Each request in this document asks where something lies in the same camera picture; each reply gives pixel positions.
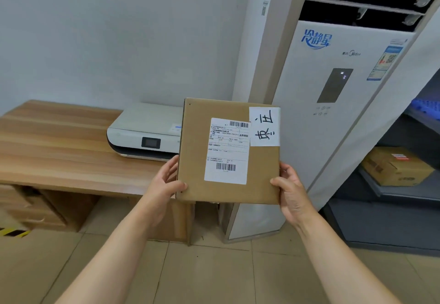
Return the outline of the yellow cardboard box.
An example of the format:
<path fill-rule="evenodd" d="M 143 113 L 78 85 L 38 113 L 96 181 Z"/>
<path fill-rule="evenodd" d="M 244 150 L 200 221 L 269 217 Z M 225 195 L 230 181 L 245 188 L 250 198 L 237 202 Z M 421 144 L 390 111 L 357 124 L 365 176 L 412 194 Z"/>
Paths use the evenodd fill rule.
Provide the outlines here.
<path fill-rule="evenodd" d="M 379 186 L 416 186 L 435 171 L 403 147 L 376 146 L 360 166 Z"/>

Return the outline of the wooden desk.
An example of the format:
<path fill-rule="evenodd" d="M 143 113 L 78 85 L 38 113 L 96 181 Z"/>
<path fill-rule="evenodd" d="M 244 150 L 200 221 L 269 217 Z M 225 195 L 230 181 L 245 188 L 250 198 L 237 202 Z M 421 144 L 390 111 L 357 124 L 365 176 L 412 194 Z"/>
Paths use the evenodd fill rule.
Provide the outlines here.
<path fill-rule="evenodd" d="M 120 113 L 30 100 L 0 116 L 0 208 L 29 229 L 79 232 L 101 196 L 134 206 L 165 161 L 113 151 Z"/>

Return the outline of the white desktop printer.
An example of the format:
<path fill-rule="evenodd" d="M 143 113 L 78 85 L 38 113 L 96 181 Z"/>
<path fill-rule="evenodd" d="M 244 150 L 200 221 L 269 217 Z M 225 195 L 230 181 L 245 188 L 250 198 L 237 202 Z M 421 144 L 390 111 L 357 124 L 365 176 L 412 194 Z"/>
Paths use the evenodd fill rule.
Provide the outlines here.
<path fill-rule="evenodd" d="M 122 157 L 167 162 L 179 153 L 183 107 L 137 103 L 107 128 L 110 147 Z"/>

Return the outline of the yellow black floor tape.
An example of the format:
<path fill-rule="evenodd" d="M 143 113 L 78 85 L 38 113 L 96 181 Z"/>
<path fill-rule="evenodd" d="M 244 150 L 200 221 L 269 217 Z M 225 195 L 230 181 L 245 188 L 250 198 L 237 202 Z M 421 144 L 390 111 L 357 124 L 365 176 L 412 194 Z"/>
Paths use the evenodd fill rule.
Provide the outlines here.
<path fill-rule="evenodd" d="M 30 230 L 26 229 L 13 229 L 13 228 L 2 228 L 0 227 L 0 237 L 9 238 L 23 238 L 30 234 Z"/>

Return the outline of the person's right hand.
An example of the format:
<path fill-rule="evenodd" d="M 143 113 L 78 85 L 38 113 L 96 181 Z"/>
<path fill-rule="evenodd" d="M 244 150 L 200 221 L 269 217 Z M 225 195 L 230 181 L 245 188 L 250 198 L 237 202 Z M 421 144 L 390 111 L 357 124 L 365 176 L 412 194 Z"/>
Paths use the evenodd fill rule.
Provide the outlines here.
<path fill-rule="evenodd" d="M 277 187 L 279 190 L 279 206 L 286 220 L 294 228 L 300 229 L 318 215 L 318 212 L 312 205 L 294 168 L 289 164 L 280 162 L 278 177 L 290 178 L 293 181 L 293 192 L 291 194 L 280 194 L 280 190 Z"/>

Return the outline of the person's right forearm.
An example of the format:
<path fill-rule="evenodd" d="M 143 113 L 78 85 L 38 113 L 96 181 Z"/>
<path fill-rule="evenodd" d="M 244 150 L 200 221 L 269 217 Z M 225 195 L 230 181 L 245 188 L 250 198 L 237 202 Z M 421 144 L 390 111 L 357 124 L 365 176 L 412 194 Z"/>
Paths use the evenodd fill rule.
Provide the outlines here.
<path fill-rule="evenodd" d="M 402 304 L 316 210 L 296 218 L 295 228 L 331 304 Z"/>

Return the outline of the person's left hand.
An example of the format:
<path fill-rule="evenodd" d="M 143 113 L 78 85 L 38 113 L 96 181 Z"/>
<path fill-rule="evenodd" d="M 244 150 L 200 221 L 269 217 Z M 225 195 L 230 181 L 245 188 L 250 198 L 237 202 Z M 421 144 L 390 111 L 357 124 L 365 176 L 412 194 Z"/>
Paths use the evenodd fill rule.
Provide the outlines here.
<path fill-rule="evenodd" d="M 166 162 L 152 179 L 146 193 L 136 206 L 151 227 L 156 226 L 162 221 L 166 213 L 167 205 L 174 195 L 168 195 L 166 193 L 166 183 L 180 181 L 177 179 L 178 165 L 178 155 Z"/>

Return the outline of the person's left forearm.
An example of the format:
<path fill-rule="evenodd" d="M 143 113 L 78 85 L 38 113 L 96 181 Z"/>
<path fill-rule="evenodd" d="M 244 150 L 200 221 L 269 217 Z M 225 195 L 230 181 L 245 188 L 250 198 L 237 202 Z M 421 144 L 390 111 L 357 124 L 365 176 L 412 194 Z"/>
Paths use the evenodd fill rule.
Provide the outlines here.
<path fill-rule="evenodd" d="M 166 206 L 139 202 L 55 304 L 124 304 L 149 232 Z"/>

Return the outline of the blue plastic basket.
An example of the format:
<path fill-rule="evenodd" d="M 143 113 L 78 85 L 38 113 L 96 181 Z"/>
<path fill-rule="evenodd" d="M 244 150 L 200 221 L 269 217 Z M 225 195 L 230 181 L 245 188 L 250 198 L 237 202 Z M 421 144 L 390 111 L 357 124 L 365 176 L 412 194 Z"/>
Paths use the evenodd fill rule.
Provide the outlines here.
<path fill-rule="evenodd" d="M 440 121 L 440 101 L 416 98 L 411 101 L 410 107 L 423 112 L 428 117 Z"/>

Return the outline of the grey metal shelf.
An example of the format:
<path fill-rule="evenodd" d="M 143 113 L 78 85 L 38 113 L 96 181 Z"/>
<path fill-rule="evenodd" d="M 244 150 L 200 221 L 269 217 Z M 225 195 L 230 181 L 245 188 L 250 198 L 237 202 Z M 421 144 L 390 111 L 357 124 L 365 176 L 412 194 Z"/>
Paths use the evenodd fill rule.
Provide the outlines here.
<path fill-rule="evenodd" d="M 360 166 L 320 214 L 351 248 L 440 258 L 440 68 L 376 146 L 403 147 L 434 171 L 415 186 L 380 186 Z"/>

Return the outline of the brown cardboard parcel with labels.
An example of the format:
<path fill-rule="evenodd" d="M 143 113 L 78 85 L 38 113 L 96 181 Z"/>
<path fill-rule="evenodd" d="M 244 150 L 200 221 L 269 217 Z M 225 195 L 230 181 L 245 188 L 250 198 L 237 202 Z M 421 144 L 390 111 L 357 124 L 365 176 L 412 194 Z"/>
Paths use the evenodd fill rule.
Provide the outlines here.
<path fill-rule="evenodd" d="M 177 179 L 188 187 L 176 199 L 277 205 L 280 127 L 280 107 L 187 97 Z"/>

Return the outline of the white floor standing air conditioner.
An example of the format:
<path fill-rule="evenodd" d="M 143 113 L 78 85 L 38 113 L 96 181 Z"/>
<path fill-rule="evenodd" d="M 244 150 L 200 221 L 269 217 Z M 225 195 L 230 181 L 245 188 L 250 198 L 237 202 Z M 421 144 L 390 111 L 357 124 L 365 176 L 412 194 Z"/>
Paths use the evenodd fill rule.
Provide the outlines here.
<path fill-rule="evenodd" d="M 248 0 L 233 101 L 280 111 L 320 210 L 440 73 L 440 0 Z"/>

